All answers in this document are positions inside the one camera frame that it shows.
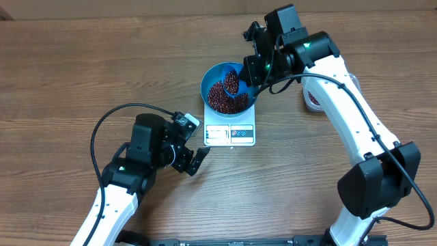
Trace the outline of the red adzuki beans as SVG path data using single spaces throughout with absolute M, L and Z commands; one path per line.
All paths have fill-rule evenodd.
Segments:
M 245 93 L 241 96 L 232 98 L 225 93 L 223 82 L 217 81 L 208 92 L 208 104 L 213 110 L 219 113 L 240 113 L 249 105 L 249 95 Z

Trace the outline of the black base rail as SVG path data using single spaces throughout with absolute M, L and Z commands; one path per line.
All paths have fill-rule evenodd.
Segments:
M 324 235 L 298 235 L 292 238 L 256 238 L 181 241 L 171 239 L 151 239 L 140 233 L 122 230 L 115 239 L 114 246 L 334 246 L 334 241 Z

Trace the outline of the clear plastic container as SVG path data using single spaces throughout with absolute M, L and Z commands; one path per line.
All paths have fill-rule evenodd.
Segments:
M 349 73 L 349 77 L 351 78 L 353 84 L 357 87 L 358 91 L 361 92 L 361 85 L 357 77 Z M 315 113 L 324 113 L 323 108 L 320 106 L 319 102 L 315 99 L 315 97 L 311 94 L 308 89 L 303 88 L 303 96 L 305 100 L 306 107 L 309 111 Z

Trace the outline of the blue plastic measuring scoop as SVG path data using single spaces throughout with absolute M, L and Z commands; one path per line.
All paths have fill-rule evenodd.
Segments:
M 225 93 L 232 98 L 249 93 L 249 88 L 246 83 L 239 77 L 239 72 L 242 68 L 242 64 L 226 63 L 222 69 L 223 89 Z

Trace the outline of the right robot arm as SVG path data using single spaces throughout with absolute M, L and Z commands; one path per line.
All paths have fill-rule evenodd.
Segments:
M 421 154 L 401 143 L 371 110 L 355 86 L 339 48 L 323 31 L 309 34 L 293 5 L 275 9 L 265 25 L 252 23 L 244 39 L 254 54 L 244 58 L 240 78 L 258 90 L 275 83 L 302 84 L 338 132 L 351 170 L 337 183 L 343 208 L 322 245 L 376 245 L 374 223 L 410 194 Z

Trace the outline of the white digital kitchen scale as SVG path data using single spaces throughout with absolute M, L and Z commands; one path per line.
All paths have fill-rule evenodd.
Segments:
M 220 115 L 205 104 L 203 142 L 210 147 L 254 146 L 255 106 L 236 115 Z

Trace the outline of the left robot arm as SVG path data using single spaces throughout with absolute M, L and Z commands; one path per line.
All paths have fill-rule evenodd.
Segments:
M 159 169 L 172 166 L 193 176 L 210 149 L 189 150 L 185 144 L 201 121 L 189 113 L 174 113 L 171 121 L 142 113 L 136 117 L 129 142 L 123 143 L 103 169 L 103 188 L 83 222 L 73 245 L 150 245 L 151 240 L 124 229 L 153 187 Z

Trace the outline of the teal blue bowl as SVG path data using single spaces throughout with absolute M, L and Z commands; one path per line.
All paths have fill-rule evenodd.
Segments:
M 223 62 L 211 67 L 201 81 L 201 97 L 206 108 L 217 115 L 233 118 L 248 111 L 256 102 L 258 87 L 248 87 L 238 78 L 243 65 Z

